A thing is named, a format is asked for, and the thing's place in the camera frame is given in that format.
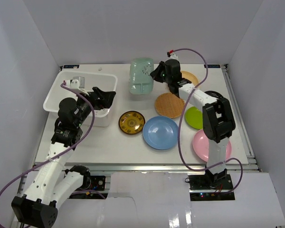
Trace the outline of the blue round plate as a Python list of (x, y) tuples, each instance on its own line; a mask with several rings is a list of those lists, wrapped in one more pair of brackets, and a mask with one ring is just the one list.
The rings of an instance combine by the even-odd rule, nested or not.
[(178, 141), (178, 125), (174, 120), (165, 116), (149, 119), (142, 130), (144, 141), (157, 150), (168, 150)]

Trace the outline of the teal rectangular ceramic plate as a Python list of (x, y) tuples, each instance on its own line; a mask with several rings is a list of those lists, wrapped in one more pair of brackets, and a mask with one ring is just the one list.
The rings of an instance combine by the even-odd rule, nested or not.
[(129, 73), (129, 92), (132, 95), (147, 95), (153, 90), (153, 78), (150, 73), (154, 70), (152, 58), (141, 57), (131, 61)]

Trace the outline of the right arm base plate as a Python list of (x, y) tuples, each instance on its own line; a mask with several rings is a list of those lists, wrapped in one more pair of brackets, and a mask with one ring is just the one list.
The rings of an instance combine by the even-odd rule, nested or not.
[(189, 175), (185, 180), (189, 184), (190, 200), (194, 201), (233, 201), (235, 200), (231, 176), (210, 184), (205, 175)]

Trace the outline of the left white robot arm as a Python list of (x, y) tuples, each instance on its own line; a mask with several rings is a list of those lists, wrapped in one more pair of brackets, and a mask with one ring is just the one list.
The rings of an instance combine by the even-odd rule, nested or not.
[(89, 170), (84, 166), (71, 168), (66, 177), (58, 182), (67, 160), (76, 147), (87, 137), (81, 125), (95, 110), (110, 108), (115, 91), (104, 92), (93, 87), (91, 92), (70, 89), (77, 98), (67, 97), (60, 101), (58, 118), (46, 160), (37, 165), (38, 173), (21, 197), (15, 196), (11, 207), (20, 223), (36, 228), (54, 225), (58, 210), (76, 189), (87, 189), (91, 184)]

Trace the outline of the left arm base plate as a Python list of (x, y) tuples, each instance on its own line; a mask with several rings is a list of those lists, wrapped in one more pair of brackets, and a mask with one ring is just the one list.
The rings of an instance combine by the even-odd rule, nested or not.
[(104, 200), (107, 197), (105, 190), (105, 176), (91, 176), (84, 181), (84, 184), (75, 190), (70, 199)]

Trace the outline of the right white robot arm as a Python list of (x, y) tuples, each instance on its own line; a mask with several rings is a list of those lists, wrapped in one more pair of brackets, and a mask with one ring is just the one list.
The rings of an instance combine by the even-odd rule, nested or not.
[(225, 165), (227, 145), (236, 124), (228, 99), (217, 99), (199, 89), (182, 76), (180, 63), (176, 59), (161, 61), (150, 73), (154, 81), (166, 83), (169, 91), (186, 104), (202, 112), (203, 131), (209, 142), (209, 158), (205, 167), (205, 184), (214, 190), (227, 176)]

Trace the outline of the yellow brown patterned plate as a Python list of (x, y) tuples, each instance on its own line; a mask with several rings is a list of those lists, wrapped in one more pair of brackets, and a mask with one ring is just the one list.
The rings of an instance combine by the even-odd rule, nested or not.
[(138, 111), (127, 111), (118, 120), (119, 129), (127, 135), (140, 133), (145, 123), (144, 116)]

